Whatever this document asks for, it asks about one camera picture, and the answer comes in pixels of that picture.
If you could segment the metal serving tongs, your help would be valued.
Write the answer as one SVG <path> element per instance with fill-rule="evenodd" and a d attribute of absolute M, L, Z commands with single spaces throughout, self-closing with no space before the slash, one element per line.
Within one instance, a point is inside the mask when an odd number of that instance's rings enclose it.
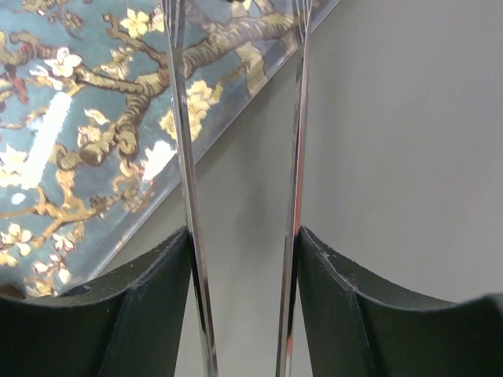
<path fill-rule="evenodd" d="M 185 32 L 185 2 L 164 1 L 162 3 L 168 40 L 168 69 L 171 82 L 171 109 L 176 129 L 177 153 L 185 217 L 193 243 L 195 265 L 193 277 L 196 280 L 196 300 L 201 330 L 203 354 L 206 359 L 205 374 L 218 375 L 215 333 L 212 320 L 211 300 L 207 279 L 207 266 L 200 231 L 200 219 L 197 203 L 196 171 L 193 159 L 193 144 L 189 127 L 189 112 L 185 89 L 185 65 L 182 58 Z M 292 2 L 294 36 L 298 50 L 298 68 L 296 76 L 297 102 L 294 112 L 294 141 L 292 155 L 292 176 L 288 224 L 285 236 L 284 257 L 281 276 L 281 300 L 277 338 L 277 376 L 289 376 L 292 373 L 293 324 L 296 306 L 296 239 L 302 206 L 303 158 L 307 126 L 307 87 L 308 87 L 308 50 L 310 24 L 313 3 L 311 1 Z"/>

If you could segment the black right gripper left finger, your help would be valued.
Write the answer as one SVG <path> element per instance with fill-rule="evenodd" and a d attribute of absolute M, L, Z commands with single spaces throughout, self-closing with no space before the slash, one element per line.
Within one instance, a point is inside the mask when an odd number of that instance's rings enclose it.
<path fill-rule="evenodd" d="M 1 287 L 3 376 L 172 376 L 190 267 L 181 227 L 150 251 L 51 297 Z"/>

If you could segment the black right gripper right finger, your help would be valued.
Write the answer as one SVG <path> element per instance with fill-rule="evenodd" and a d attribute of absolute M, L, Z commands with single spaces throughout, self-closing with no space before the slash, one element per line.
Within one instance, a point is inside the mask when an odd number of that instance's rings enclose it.
<path fill-rule="evenodd" d="M 299 291 L 315 376 L 499 376 L 502 297 L 411 291 L 301 228 Z"/>

